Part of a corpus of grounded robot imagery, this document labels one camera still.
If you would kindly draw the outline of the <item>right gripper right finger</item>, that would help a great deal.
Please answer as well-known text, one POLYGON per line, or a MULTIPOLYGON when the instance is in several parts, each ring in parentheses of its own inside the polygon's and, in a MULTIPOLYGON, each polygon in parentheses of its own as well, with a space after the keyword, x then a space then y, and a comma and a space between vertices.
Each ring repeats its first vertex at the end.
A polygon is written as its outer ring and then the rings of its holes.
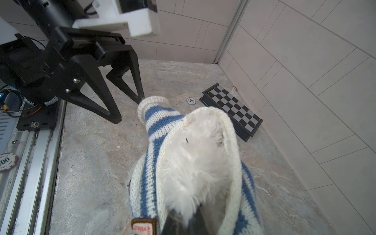
POLYGON ((200 207, 197 208, 188 225, 189 235, 209 235, 200 207))

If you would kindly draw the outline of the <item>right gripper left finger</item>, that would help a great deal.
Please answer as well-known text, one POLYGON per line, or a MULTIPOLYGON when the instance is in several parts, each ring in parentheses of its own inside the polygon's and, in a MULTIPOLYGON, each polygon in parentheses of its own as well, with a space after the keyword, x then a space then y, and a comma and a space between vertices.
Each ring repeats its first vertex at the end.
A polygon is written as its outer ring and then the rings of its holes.
POLYGON ((176 211, 171 210, 164 223, 161 235, 187 235, 188 228, 183 224, 183 218, 176 211))

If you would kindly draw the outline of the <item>blue white striped sweater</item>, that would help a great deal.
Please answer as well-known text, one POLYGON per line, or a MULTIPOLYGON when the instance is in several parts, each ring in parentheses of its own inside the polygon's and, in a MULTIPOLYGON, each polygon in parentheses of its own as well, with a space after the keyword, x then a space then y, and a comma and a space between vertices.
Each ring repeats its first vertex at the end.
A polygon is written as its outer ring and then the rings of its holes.
MULTIPOLYGON (((262 235, 264 230, 256 207, 254 180, 248 167, 241 161, 233 124, 227 114, 214 107, 201 107, 192 113, 197 114, 204 109, 213 110, 224 125, 231 177, 224 219, 216 231, 207 226, 209 235, 262 235)), ((171 211, 165 204, 162 192, 162 159, 167 141, 187 123, 187 115, 171 108, 164 97, 146 98, 138 106, 139 119, 148 134, 148 146, 130 180, 131 227, 135 235, 160 235, 162 232, 171 211)))

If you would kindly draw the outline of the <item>white teddy bear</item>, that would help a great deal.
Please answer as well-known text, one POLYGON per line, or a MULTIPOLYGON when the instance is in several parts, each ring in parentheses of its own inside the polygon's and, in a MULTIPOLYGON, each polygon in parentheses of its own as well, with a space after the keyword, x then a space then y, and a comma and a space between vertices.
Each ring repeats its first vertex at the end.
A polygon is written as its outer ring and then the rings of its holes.
POLYGON ((164 201, 185 226, 200 209, 206 225, 216 231, 231 185, 224 125, 209 109, 188 114, 186 121, 166 143, 161 168, 164 201))

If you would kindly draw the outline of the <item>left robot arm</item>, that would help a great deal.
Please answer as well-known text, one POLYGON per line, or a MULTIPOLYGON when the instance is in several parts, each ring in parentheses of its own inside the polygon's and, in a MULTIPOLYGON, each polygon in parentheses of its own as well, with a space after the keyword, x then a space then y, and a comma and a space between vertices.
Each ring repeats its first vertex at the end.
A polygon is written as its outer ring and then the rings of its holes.
POLYGON ((122 116, 108 82, 136 103, 145 95, 138 56, 120 34, 77 29, 77 1, 17 1, 46 35, 46 45, 1 20, 1 110, 29 118, 64 100, 114 124, 122 116))

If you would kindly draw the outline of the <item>small poker chip on table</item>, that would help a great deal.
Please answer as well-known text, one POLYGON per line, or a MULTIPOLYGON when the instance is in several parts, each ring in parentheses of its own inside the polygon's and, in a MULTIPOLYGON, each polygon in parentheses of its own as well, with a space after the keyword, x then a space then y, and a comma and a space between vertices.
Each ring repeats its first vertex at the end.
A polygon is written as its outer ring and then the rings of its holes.
POLYGON ((187 98, 186 102, 191 106, 194 106, 196 104, 196 100, 194 98, 187 98))

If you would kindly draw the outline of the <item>black white chessboard box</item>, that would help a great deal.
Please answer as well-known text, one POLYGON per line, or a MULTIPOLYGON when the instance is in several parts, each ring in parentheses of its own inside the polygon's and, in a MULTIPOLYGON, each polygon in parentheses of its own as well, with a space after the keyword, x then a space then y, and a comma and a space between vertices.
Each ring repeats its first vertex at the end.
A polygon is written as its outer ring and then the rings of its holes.
POLYGON ((236 134, 245 142, 253 137, 263 120, 218 83, 206 89, 199 99, 207 107, 224 111, 231 119, 236 134))

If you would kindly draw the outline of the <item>poker chip on rail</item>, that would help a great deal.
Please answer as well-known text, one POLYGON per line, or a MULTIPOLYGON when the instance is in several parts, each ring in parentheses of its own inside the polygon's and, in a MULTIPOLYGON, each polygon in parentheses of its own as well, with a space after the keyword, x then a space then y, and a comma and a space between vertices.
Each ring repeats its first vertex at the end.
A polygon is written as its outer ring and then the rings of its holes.
POLYGON ((3 153, 0 155, 0 173, 11 170, 19 161, 19 157, 15 153, 3 153))

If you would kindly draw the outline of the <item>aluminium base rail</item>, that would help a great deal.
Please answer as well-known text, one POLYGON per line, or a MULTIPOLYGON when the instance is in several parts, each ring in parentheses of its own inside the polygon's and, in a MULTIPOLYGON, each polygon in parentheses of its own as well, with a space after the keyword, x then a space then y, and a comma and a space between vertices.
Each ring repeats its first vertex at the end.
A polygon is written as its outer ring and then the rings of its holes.
POLYGON ((66 102, 58 102, 56 126, 20 131, 17 119, 1 115, 1 154, 15 153, 18 163, 1 173, 1 234, 50 232, 66 102))

